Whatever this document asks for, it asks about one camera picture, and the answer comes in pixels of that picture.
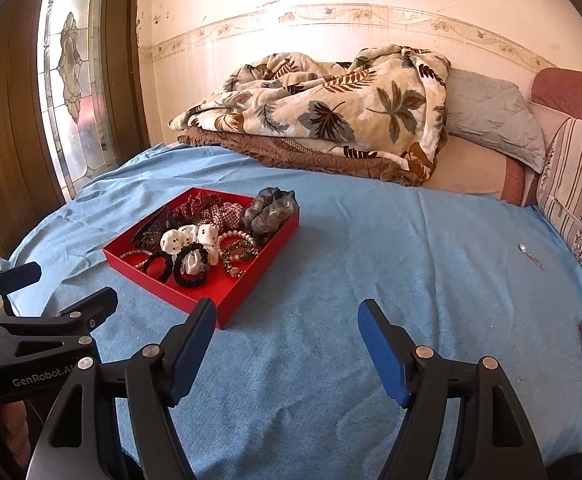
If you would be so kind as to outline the person left hand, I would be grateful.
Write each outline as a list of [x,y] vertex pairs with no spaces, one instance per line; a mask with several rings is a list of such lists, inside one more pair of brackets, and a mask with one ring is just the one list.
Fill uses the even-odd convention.
[[26,467],[30,459],[30,442],[26,406],[23,401],[0,408],[1,433],[18,466]]

